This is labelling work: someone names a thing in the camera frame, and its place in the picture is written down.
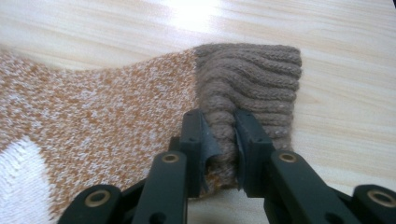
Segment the light wood surface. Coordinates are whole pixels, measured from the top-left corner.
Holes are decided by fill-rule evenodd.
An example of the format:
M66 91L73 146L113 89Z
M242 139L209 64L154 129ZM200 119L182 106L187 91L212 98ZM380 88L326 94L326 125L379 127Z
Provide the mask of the light wood surface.
M0 45L48 65L122 66L205 43L300 48L295 150L332 187L396 190L396 9L390 0L4 0ZM223 191L189 223L267 223L262 200Z

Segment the wooden table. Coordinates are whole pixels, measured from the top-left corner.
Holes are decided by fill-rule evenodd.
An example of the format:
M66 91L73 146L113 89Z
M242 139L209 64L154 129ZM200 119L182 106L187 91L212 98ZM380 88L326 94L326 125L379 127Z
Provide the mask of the wooden table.
M0 45L89 69L204 43L301 49L292 143L332 187L396 190L396 9L391 0L5 0ZM189 223L267 223L262 200L228 190L189 204Z

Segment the knitted sock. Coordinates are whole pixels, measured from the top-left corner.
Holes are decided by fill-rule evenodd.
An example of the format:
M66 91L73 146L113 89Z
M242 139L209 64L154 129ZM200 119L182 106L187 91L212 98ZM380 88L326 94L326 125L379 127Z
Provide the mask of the knitted sock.
M0 223L56 222L87 187L128 188L198 106L223 151L210 160L209 188L235 186L233 111L252 111L276 148L291 149L300 66L295 48L247 44L87 71L0 51Z

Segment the metal screw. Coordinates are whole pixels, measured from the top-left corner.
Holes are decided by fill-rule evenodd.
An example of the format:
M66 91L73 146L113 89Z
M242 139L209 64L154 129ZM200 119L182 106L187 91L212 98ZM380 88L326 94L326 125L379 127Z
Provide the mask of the metal screw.
M110 199L110 192L105 189L94 191L85 199L85 205L88 207L97 207L106 203Z
M167 154L163 156L163 161L167 163L172 163L178 161L178 155L176 154Z
M394 199L391 195L388 195L386 192L383 192L378 189L371 189L367 192L367 195L373 202L379 203L385 207L396 207L396 199Z
M296 162L297 161L297 157L295 157L293 154L289 154L289 153L282 153L279 155L279 158L285 162Z

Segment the knit fabric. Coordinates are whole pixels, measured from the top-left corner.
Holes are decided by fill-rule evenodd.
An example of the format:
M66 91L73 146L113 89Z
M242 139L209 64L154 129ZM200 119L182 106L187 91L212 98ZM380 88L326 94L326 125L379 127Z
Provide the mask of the knit fabric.
M215 189L234 187L236 108L254 114L276 149L292 150L290 125L302 73L300 51L285 46L223 44L203 45L195 54L199 106L223 151L210 160L209 179Z
M0 51L0 223L54 223L87 187L145 178L196 107L223 151L209 162L210 191L234 187L233 111L252 111L276 148L291 149L300 65L297 49L246 44L87 71Z

